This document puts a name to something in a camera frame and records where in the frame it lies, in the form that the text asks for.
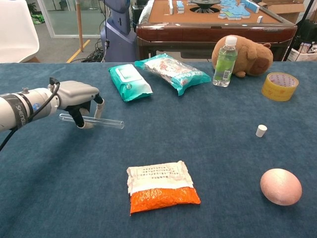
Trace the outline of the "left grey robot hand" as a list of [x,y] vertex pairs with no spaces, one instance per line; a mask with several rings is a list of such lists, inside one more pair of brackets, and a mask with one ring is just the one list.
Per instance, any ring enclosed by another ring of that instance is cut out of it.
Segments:
[[105,100],[100,96],[99,89],[89,84],[70,80],[60,83],[57,92],[59,97],[59,109],[67,111],[80,129],[90,129],[94,125],[85,122],[82,113],[87,115],[90,112],[91,101],[97,103],[95,118],[100,118],[105,106]]

